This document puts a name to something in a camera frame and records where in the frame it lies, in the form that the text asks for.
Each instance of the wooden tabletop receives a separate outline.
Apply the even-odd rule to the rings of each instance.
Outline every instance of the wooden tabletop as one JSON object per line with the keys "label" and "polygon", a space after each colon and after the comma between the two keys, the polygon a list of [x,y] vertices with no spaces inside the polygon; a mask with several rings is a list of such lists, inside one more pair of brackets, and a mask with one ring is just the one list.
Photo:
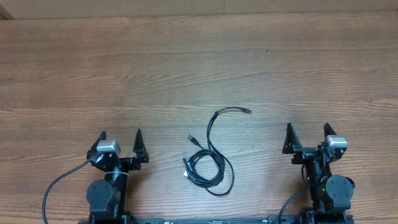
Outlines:
{"label": "wooden tabletop", "polygon": [[[85,161],[102,130],[133,156],[142,129],[150,162],[131,172],[127,210],[138,218],[277,214],[305,187],[282,154],[293,121],[304,146],[323,124],[347,137],[334,174],[356,188],[357,223],[398,222],[398,12],[175,16],[0,21],[0,223],[42,223],[46,188]],[[211,139],[235,185],[210,195],[183,173],[182,157]],[[204,159],[198,170],[216,173]],[[231,171],[215,187],[222,192]],[[86,220],[86,166],[47,200],[49,223]],[[285,210],[309,205],[299,197]]]}

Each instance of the wooden table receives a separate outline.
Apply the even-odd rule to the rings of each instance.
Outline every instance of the wooden table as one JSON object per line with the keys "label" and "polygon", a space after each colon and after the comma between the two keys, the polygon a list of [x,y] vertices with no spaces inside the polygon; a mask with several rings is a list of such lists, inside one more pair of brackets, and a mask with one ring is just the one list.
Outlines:
{"label": "wooden table", "polygon": [[[184,176],[182,157],[214,144],[235,186],[214,197]],[[85,160],[102,130],[133,156],[138,127],[150,162],[131,172],[139,218],[277,214],[304,188],[282,154],[289,121],[305,146],[329,122],[349,149],[331,165],[356,182],[357,223],[398,222],[398,12],[176,16],[0,22],[0,223],[42,223],[48,185]],[[198,168],[215,174],[211,160]],[[86,166],[50,192],[50,223],[85,220]],[[231,171],[215,191],[223,191]],[[308,195],[285,213],[309,205]]]}

